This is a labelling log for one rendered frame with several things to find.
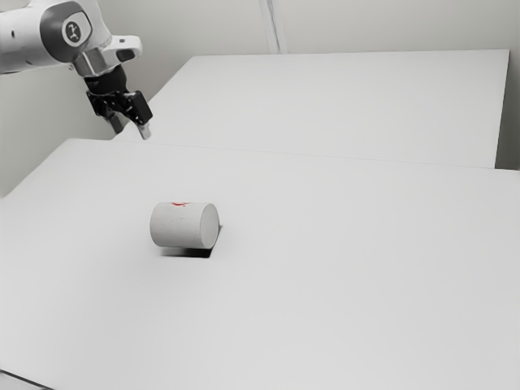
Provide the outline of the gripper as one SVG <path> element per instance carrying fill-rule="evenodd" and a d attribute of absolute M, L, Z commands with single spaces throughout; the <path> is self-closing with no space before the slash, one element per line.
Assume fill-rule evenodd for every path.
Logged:
<path fill-rule="evenodd" d="M 130 92 L 127 75 L 122 67 L 115 67 L 101 76 L 84 78 L 88 87 L 87 97 L 96 115 L 108 115 L 107 123 L 115 134 L 124 130 L 118 114 L 123 114 L 137 127 L 141 138 L 151 137 L 150 120 L 153 113 L 141 91 Z"/>

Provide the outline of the white mug with red print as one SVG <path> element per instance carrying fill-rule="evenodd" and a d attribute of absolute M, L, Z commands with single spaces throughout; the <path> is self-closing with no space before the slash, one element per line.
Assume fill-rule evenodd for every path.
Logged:
<path fill-rule="evenodd" d="M 216 206 L 204 202 L 158 203 L 149 221 L 151 239 L 159 247 L 212 249 L 219 228 Z"/>

